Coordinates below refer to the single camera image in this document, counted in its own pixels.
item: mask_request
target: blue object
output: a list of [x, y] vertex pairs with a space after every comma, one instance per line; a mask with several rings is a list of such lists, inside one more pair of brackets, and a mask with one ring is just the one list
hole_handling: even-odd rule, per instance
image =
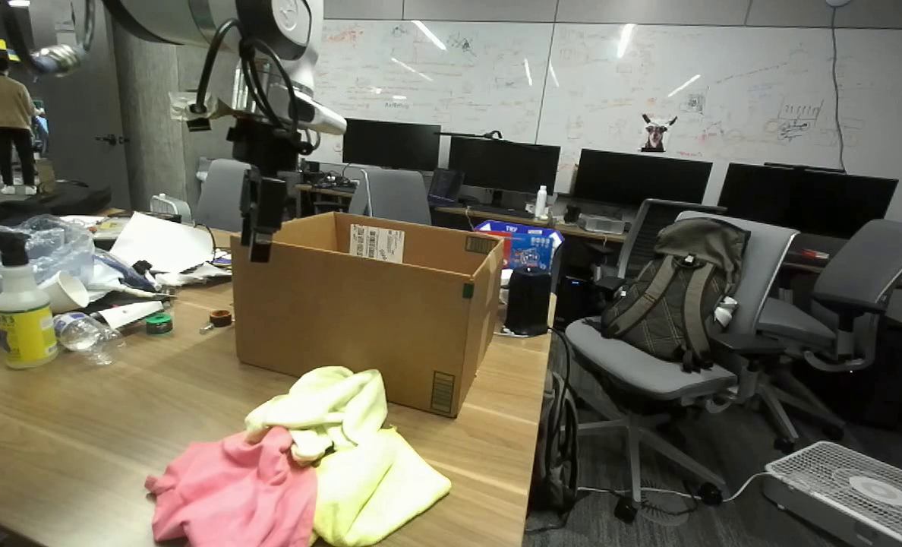
[[476, 232], [504, 238], [506, 268], [552, 272], [552, 256], [561, 247], [561, 234], [543, 224], [488, 219]]

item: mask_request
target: crumpled fabric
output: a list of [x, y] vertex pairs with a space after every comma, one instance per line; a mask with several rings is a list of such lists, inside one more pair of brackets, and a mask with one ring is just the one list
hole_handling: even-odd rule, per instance
[[260, 443], [231, 434], [193, 443], [162, 477], [145, 479], [154, 500], [154, 541], [185, 538], [193, 547], [311, 547], [317, 474], [290, 461], [286, 428]]
[[449, 493], [394, 428], [380, 371], [326, 365], [247, 415], [247, 434], [290, 428], [290, 458], [317, 464], [317, 535], [377, 545]]

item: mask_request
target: whiteboard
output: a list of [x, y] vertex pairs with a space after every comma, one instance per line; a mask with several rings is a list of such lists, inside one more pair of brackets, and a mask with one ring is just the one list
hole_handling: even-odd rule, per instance
[[[715, 161], [839, 166], [825, 26], [327, 20], [317, 91], [353, 120], [436, 121], [581, 149], [637, 151], [641, 113], [678, 115], [666, 149]], [[902, 32], [839, 32], [848, 171], [902, 178]], [[894, 219], [902, 219], [902, 182]]]

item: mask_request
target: gray backpack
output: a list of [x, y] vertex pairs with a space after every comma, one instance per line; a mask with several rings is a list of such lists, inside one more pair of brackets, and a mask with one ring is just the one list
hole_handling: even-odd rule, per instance
[[659, 232], [653, 258], [600, 312], [600, 334], [651, 355], [709, 368], [709, 330], [730, 326], [749, 234], [719, 219], [679, 219]]

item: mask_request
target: table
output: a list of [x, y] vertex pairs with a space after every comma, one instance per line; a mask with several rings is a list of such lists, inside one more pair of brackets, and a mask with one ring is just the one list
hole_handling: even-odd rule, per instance
[[[153, 545], [141, 479], [193, 441], [241, 432], [288, 378], [242, 368], [235, 330], [200, 334], [231, 288], [188, 288], [176, 330], [112, 342], [114, 365], [0, 365], [0, 522], [48, 547]], [[522, 545], [549, 336], [497, 334], [457, 420], [393, 407], [452, 493], [385, 545]]]

